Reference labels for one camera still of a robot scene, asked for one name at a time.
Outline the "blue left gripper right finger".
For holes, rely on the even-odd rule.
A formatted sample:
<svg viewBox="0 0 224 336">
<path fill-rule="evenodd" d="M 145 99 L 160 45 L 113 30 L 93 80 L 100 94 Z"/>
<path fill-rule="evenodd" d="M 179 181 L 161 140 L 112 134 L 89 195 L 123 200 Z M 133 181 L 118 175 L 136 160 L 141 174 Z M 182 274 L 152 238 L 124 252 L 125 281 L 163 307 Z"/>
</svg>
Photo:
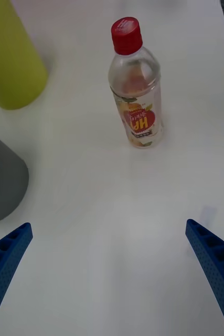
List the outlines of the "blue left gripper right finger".
<svg viewBox="0 0 224 336">
<path fill-rule="evenodd" d="M 185 235 L 224 316 L 224 241 L 193 219 L 187 221 Z"/>
</svg>

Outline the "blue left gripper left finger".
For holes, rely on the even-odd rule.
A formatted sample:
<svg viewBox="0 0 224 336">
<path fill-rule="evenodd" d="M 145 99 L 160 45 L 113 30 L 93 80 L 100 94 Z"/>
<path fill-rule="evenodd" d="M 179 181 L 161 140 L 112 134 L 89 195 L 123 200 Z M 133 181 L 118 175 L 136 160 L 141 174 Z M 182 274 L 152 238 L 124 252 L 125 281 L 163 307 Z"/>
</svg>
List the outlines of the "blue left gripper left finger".
<svg viewBox="0 0 224 336">
<path fill-rule="evenodd" d="M 0 306 L 32 239 L 31 224 L 24 223 L 0 240 Z"/>
</svg>

